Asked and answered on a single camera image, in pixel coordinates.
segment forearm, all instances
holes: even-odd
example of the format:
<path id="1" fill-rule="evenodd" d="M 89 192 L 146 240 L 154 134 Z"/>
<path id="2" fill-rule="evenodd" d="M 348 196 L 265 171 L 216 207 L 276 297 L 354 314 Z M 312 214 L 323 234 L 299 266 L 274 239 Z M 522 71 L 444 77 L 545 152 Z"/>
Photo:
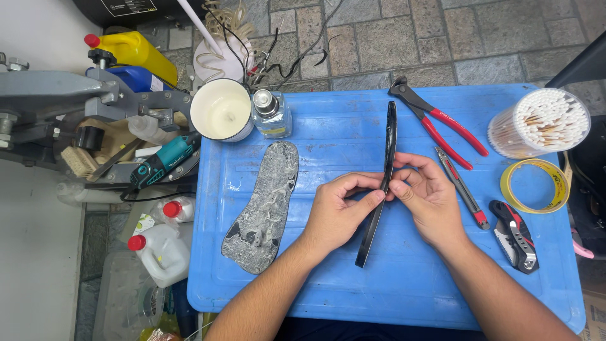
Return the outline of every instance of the forearm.
<path id="1" fill-rule="evenodd" d="M 469 239 L 436 250 L 488 339 L 577 339 L 543 303 Z"/>
<path id="2" fill-rule="evenodd" d="M 323 257 L 296 240 L 223 308 L 205 340 L 273 340 L 310 271 Z"/>

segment yellow tape roll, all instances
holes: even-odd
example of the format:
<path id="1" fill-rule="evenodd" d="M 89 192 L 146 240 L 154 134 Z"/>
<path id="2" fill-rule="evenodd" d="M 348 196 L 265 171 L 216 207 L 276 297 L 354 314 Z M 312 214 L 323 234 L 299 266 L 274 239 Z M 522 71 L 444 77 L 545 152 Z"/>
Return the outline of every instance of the yellow tape roll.
<path id="1" fill-rule="evenodd" d="M 542 209 L 532 209 L 524 204 L 522 204 L 518 198 L 513 195 L 513 191 L 511 190 L 511 175 L 513 172 L 522 167 L 524 164 L 530 164 L 532 166 L 536 166 L 541 168 L 543 171 L 546 171 L 551 176 L 553 180 L 553 184 L 556 188 L 556 194 L 554 195 L 551 203 L 545 206 Z M 520 162 L 516 162 L 509 166 L 503 175 L 501 175 L 501 192 L 503 196 L 514 208 L 526 212 L 526 213 L 551 213 L 559 210 L 564 207 L 566 201 L 568 201 L 568 196 L 570 195 L 570 188 L 568 185 L 568 181 L 564 177 L 564 173 L 558 168 L 555 164 L 547 162 L 545 160 L 540 160 L 537 158 L 532 158 Z"/>

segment shoe insole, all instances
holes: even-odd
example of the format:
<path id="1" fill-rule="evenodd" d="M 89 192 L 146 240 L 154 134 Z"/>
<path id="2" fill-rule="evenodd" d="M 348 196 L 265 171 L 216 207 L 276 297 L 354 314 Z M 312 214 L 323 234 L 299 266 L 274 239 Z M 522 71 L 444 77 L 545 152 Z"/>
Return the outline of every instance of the shoe insole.
<path id="1" fill-rule="evenodd" d="M 262 273 L 278 254 L 298 172 L 299 152 L 294 144 L 269 145 L 253 195 L 223 239 L 221 253 L 251 274 Z"/>

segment red bottle cap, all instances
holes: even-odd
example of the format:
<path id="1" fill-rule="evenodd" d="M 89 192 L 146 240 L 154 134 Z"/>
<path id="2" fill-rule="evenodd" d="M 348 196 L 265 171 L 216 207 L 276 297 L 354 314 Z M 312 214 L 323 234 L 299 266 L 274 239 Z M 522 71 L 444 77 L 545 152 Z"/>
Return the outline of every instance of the red bottle cap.
<path id="1" fill-rule="evenodd" d="M 86 37 L 84 37 L 84 42 L 88 46 L 90 46 L 94 49 L 95 47 L 99 46 L 99 44 L 101 43 L 101 39 L 99 39 L 99 37 L 97 37 L 96 35 L 91 33 L 89 35 L 86 35 Z"/>
<path id="2" fill-rule="evenodd" d="M 181 213 L 181 209 L 183 209 L 183 206 L 181 206 L 180 202 L 171 201 L 164 205 L 162 211 L 164 212 L 164 215 L 166 215 L 168 218 L 176 218 L 179 213 Z"/>
<path id="3" fill-rule="evenodd" d="M 131 251 L 139 251 L 142 248 L 145 247 L 145 237 L 138 234 L 138 235 L 134 235 L 132 237 L 130 237 L 130 239 L 128 240 L 128 249 Z"/>

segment teal power tool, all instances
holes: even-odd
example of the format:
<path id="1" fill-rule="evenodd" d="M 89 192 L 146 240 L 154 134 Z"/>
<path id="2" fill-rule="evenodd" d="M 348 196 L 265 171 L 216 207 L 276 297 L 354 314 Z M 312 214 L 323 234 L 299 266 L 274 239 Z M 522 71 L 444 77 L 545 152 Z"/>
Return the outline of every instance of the teal power tool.
<path id="1" fill-rule="evenodd" d="M 120 195 L 120 199 L 124 200 L 128 194 L 136 194 L 164 178 L 179 163 L 198 150 L 201 143 L 202 135 L 199 132 L 190 132 L 163 145 L 157 153 L 143 161 L 130 174 L 130 186 Z"/>

